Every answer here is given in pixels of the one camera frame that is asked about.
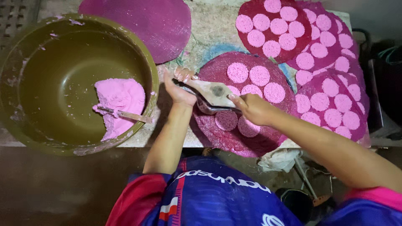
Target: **pink flakes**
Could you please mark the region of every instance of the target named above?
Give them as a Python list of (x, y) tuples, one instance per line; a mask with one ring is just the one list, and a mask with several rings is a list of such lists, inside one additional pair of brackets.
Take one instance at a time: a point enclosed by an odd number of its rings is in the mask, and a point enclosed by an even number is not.
[(267, 41), (263, 45), (263, 53), (266, 57), (277, 57), (281, 52), (281, 45), (273, 40)]
[(310, 98), (311, 107), (317, 111), (325, 111), (329, 106), (329, 98), (323, 92), (314, 93)]
[(237, 126), (237, 115), (233, 111), (219, 111), (215, 114), (215, 124), (221, 130), (231, 131)]
[(284, 50), (292, 50), (296, 47), (296, 39), (289, 33), (282, 34), (279, 37), (279, 44)]
[(338, 94), (335, 96), (334, 104), (336, 109), (340, 112), (347, 112), (352, 108), (352, 101), (345, 94)]
[(250, 80), (257, 86), (265, 86), (270, 79), (269, 71), (263, 66), (255, 66), (250, 72)]
[(297, 10), (290, 6), (284, 6), (279, 14), (285, 21), (294, 21), (297, 18)]
[(295, 38), (299, 38), (304, 35), (304, 26), (299, 21), (293, 21), (289, 24), (289, 33)]
[(310, 53), (301, 53), (296, 57), (296, 64), (303, 70), (309, 70), (314, 66), (314, 58)]
[(321, 88), (324, 91), (324, 93), (327, 94), (329, 97), (334, 97), (339, 93), (338, 84), (330, 78), (326, 78), (322, 82)]
[(324, 113), (324, 120), (328, 126), (336, 128), (342, 123), (342, 113), (336, 109), (328, 109)]
[(320, 117), (313, 112), (306, 112), (300, 118), (302, 120), (308, 121), (309, 123), (312, 123), (314, 125), (321, 126)]
[(283, 101), (286, 93), (281, 85), (271, 82), (264, 87), (264, 96), (267, 101), (278, 104)]
[(328, 16), (321, 14), (316, 19), (317, 27), (322, 31), (328, 31), (331, 28), (331, 20)]
[(259, 31), (265, 31), (269, 28), (271, 21), (264, 14), (257, 14), (252, 19), (254, 27)]
[(245, 82), (248, 77), (248, 69), (244, 64), (232, 63), (228, 67), (228, 78), (234, 83)]
[(306, 113), (310, 110), (310, 100), (306, 95), (296, 94), (297, 112), (300, 114)]
[(360, 126), (359, 116), (352, 111), (345, 112), (345, 114), (342, 117), (342, 122), (346, 128), (351, 130), (355, 130)]
[(236, 28), (242, 33), (249, 33), (253, 28), (251, 18), (246, 15), (239, 15), (236, 18)]
[(282, 35), (287, 31), (287, 23), (283, 19), (275, 18), (269, 25), (271, 32), (276, 35)]
[(261, 127), (258, 125), (254, 125), (252, 122), (247, 120), (244, 116), (239, 118), (239, 122), (237, 123), (237, 128), (239, 132), (245, 137), (255, 137), (260, 132)]
[(327, 48), (321, 43), (314, 43), (311, 45), (311, 54), (316, 58), (324, 58), (328, 55)]
[(252, 30), (247, 35), (248, 43), (254, 47), (261, 47), (265, 43), (265, 36), (259, 30)]

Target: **pink rice cracker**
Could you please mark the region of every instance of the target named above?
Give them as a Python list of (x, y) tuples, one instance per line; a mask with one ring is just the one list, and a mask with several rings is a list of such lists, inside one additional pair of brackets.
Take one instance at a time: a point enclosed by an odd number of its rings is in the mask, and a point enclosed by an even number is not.
[(328, 126), (336, 128), (342, 123), (342, 113), (336, 109), (328, 109), (324, 113), (324, 120)]
[(300, 114), (306, 113), (310, 110), (310, 100), (306, 95), (297, 94), (295, 96), (297, 104), (297, 112)]
[(323, 92), (314, 93), (311, 98), (311, 107), (317, 111), (325, 111), (329, 106), (329, 98)]
[(336, 109), (340, 112), (347, 112), (352, 108), (351, 99), (345, 94), (338, 94), (335, 96), (334, 104)]
[(321, 88), (324, 91), (324, 93), (327, 94), (329, 97), (334, 97), (339, 93), (339, 85), (330, 78), (326, 78), (322, 82)]
[(261, 13), (255, 15), (252, 19), (252, 22), (254, 27), (259, 31), (267, 30), (269, 28), (269, 24), (271, 23), (269, 18)]
[(312, 123), (314, 125), (321, 126), (320, 117), (313, 112), (306, 112), (306, 113), (302, 114), (302, 116), (300, 118), (302, 120), (308, 121), (309, 123)]
[(249, 33), (253, 28), (251, 18), (246, 15), (239, 15), (236, 18), (236, 28), (242, 33)]
[(275, 58), (281, 52), (281, 45), (273, 40), (269, 40), (263, 45), (263, 52), (266, 57)]
[(271, 82), (264, 87), (264, 96), (271, 103), (278, 104), (282, 102), (285, 95), (285, 90), (278, 83)]
[(255, 66), (250, 70), (250, 80), (257, 86), (265, 86), (269, 82), (269, 71), (263, 66)]
[(310, 53), (301, 53), (296, 57), (296, 64), (303, 70), (314, 67), (314, 58)]
[(248, 43), (254, 47), (261, 47), (265, 43), (265, 36), (259, 30), (252, 30), (247, 35)]
[(296, 47), (296, 39), (293, 35), (285, 33), (279, 37), (279, 44), (282, 49), (290, 51)]
[(261, 127), (258, 125), (254, 125), (252, 122), (247, 120), (244, 116), (239, 118), (239, 122), (237, 123), (237, 128), (240, 133), (245, 137), (255, 137), (260, 132)]
[(243, 83), (248, 77), (248, 69), (244, 64), (232, 63), (228, 67), (228, 78), (234, 83)]
[(215, 123), (221, 130), (231, 131), (237, 126), (237, 115), (233, 111), (219, 111), (215, 114)]

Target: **pink dough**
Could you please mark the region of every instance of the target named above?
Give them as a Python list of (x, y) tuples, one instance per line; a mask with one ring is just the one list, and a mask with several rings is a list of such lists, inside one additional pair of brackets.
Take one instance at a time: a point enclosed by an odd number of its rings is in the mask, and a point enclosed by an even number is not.
[(279, 37), (279, 44), (282, 49), (290, 51), (296, 47), (296, 39), (293, 35), (285, 33)]
[(311, 54), (317, 58), (324, 58), (328, 55), (327, 48), (323, 44), (318, 43), (318, 42), (311, 45), (310, 50), (311, 50)]
[(271, 21), (264, 14), (257, 14), (253, 17), (252, 22), (254, 27), (259, 31), (265, 31), (269, 28)]
[(242, 33), (249, 33), (253, 28), (251, 18), (246, 15), (239, 15), (236, 18), (236, 28)]
[(313, 78), (313, 74), (305, 70), (299, 70), (298, 72), (296, 72), (295, 78), (296, 82), (299, 85), (303, 86), (307, 82), (311, 81), (311, 79)]
[(313, 113), (313, 112), (306, 112), (300, 118), (302, 120), (308, 121), (309, 123), (312, 123), (314, 125), (321, 126), (320, 117), (317, 114)]
[(324, 93), (327, 94), (329, 97), (334, 97), (339, 93), (338, 84), (330, 78), (326, 78), (322, 82), (321, 88), (324, 91)]
[(299, 68), (308, 70), (314, 66), (314, 58), (310, 53), (301, 53), (296, 57), (296, 64)]
[(269, 82), (269, 71), (263, 66), (255, 66), (250, 70), (250, 80), (257, 86), (265, 86)]
[(275, 58), (281, 52), (281, 45), (273, 40), (269, 40), (263, 45), (263, 52), (266, 57)]
[(284, 19), (273, 19), (269, 27), (271, 29), (271, 32), (276, 35), (282, 35), (287, 31), (287, 23)]
[(340, 46), (344, 49), (348, 49), (353, 45), (353, 39), (346, 34), (339, 34), (339, 43)]
[(293, 21), (289, 24), (289, 33), (295, 37), (299, 38), (304, 35), (304, 26), (299, 21)]
[(329, 98), (323, 92), (314, 93), (311, 98), (311, 107), (317, 111), (325, 111), (329, 106)]
[(248, 69), (244, 64), (232, 63), (228, 67), (228, 78), (234, 83), (243, 83), (248, 77)]
[(357, 84), (351, 84), (348, 86), (349, 93), (352, 95), (355, 101), (359, 101), (361, 98), (360, 87)]
[(252, 30), (247, 35), (247, 41), (254, 47), (261, 47), (265, 43), (265, 36), (259, 30)]
[(261, 98), (263, 97), (263, 92), (258, 88), (258, 86), (249, 84), (243, 87), (242, 89), (242, 95), (246, 95), (248, 93), (251, 94), (258, 94)]
[(269, 102), (278, 104), (283, 101), (285, 95), (285, 90), (278, 83), (271, 82), (264, 87), (264, 96)]
[(328, 126), (336, 128), (342, 123), (342, 113), (336, 109), (328, 109), (324, 113), (324, 120)]
[(345, 94), (338, 94), (335, 96), (334, 104), (336, 109), (340, 112), (347, 112), (352, 107), (351, 99)]
[(339, 134), (341, 136), (344, 136), (346, 138), (349, 138), (349, 139), (352, 138), (351, 132), (345, 126), (340, 126), (340, 127), (336, 128), (335, 133), (337, 133), (337, 134)]
[(310, 100), (308, 99), (308, 96), (303, 95), (303, 94), (297, 94), (295, 96), (296, 98), (296, 104), (297, 104), (297, 112), (300, 114), (306, 113), (310, 110)]
[(135, 120), (115, 117), (98, 110), (98, 106), (140, 115), (145, 106), (144, 88), (134, 79), (110, 78), (95, 83), (99, 104), (93, 109), (103, 115), (106, 133), (101, 141), (113, 139), (131, 128)]
[(282, 7), (279, 14), (285, 21), (294, 21), (297, 18), (297, 10), (290, 6)]
[(239, 118), (239, 122), (237, 123), (237, 128), (240, 133), (245, 137), (255, 137), (260, 132), (261, 127), (258, 125), (254, 125), (249, 120), (247, 120), (244, 116)]
[(219, 111), (215, 114), (215, 123), (221, 130), (231, 131), (237, 126), (237, 115), (233, 111)]
[(322, 31), (328, 31), (331, 28), (331, 20), (328, 16), (321, 14), (316, 19), (317, 27)]

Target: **round pink disc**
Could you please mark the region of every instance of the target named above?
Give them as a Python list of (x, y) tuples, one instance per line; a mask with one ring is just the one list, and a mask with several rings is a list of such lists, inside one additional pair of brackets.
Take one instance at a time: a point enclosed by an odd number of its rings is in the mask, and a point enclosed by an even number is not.
[(247, 41), (254, 47), (261, 47), (265, 43), (265, 36), (259, 30), (252, 30), (247, 35)]
[(296, 47), (296, 39), (289, 33), (282, 34), (279, 37), (279, 44), (284, 50), (292, 50)]
[(278, 83), (271, 82), (264, 87), (264, 96), (271, 103), (278, 104), (282, 102), (285, 95), (285, 90)]
[(328, 109), (324, 113), (324, 120), (330, 127), (338, 127), (342, 123), (342, 113), (336, 109)]
[(287, 23), (284, 19), (275, 18), (269, 25), (271, 32), (276, 35), (282, 35), (287, 31)]
[(349, 93), (352, 95), (355, 101), (359, 101), (361, 98), (360, 87), (357, 84), (351, 84), (348, 86)]
[(342, 116), (342, 122), (346, 128), (351, 130), (355, 130), (360, 126), (360, 118), (353, 111), (345, 112), (345, 114)]
[(264, 14), (257, 14), (253, 17), (252, 22), (254, 27), (259, 31), (265, 31), (269, 28), (271, 21)]
[(314, 58), (310, 53), (301, 53), (296, 57), (296, 64), (299, 68), (308, 70), (314, 66)]
[(331, 28), (331, 20), (328, 16), (321, 14), (316, 19), (317, 27), (322, 31), (328, 31)]
[(324, 58), (328, 55), (327, 48), (323, 44), (318, 42), (311, 45), (310, 50), (311, 54), (317, 58)]
[(296, 104), (297, 104), (297, 112), (300, 114), (308, 112), (310, 110), (310, 100), (308, 96), (303, 94), (296, 94)]
[(296, 72), (295, 78), (296, 78), (296, 82), (299, 85), (303, 86), (307, 82), (311, 81), (311, 79), (313, 79), (313, 74), (311, 74), (311, 72), (308, 72), (305, 70), (299, 70)]
[(263, 97), (263, 92), (260, 90), (260, 88), (258, 88), (258, 86), (254, 84), (249, 84), (243, 87), (242, 95), (246, 95), (248, 93), (258, 94), (261, 98)]
[(289, 24), (289, 33), (295, 38), (299, 38), (304, 35), (304, 26), (299, 21), (293, 21)]
[(311, 107), (317, 111), (325, 111), (329, 106), (329, 98), (323, 92), (314, 93), (310, 98)]
[(339, 34), (339, 43), (340, 46), (344, 49), (348, 49), (353, 45), (353, 39), (346, 34)]
[(250, 17), (239, 15), (236, 18), (236, 28), (242, 33), (249, 33), (252, 30), (253, 23)]
[(313, 112), (306, 112), (306, 113), (302, 114), (302, 116), (300, 118), (302, 120), (308, 121), (309, 123), (312, 123), (314, 125), (321, 126), (320, 117)]
[(352, 107), (351, 99), (345, 94), (338, 94), (334, 98), (336, 109), (340, 112), (347, 112)]
[(215, 114), (215, 124), (221, 130), (231, 131), (237, 126), (237, 115), (233, 111), (219, 111)]
[(248, 77), (248, 69), (244, 64), (232, 63), (228, 67), (228, 78), (234, 83), (243, 83)]
[(237, 128), (240, 133), (245, 137), (255, 137), (260, 132), (261, 127), (258, 125), (254, 125), (252, 122), (247, 120), (244, 116), (239, 118), (239, 122), (237, 123)]
[(344, 136), (346, 138), (349, 138), (349, 139), (352, 138), (351, 132), (345, 126), (340, 126), (340, 127), (336, 128), (335, 133), (337, 133), (337, 134), (339, 134), (341, 136)]
[(257, 86), (265, 86), (270, 79), (269, 71), (263, 66), (255, 66), (250, 70), (250, 80)]
[(330, 78), (326, 78), (322, 82), (321, 88), (324, 91), (324, 93), (327, 94), (329, 97), (334, 97), (339, 93), (339, 85)]
[(281, 1), (280, 0), (265, 0), (264, 8), (267, 12), (277, 13), (281, 11)]

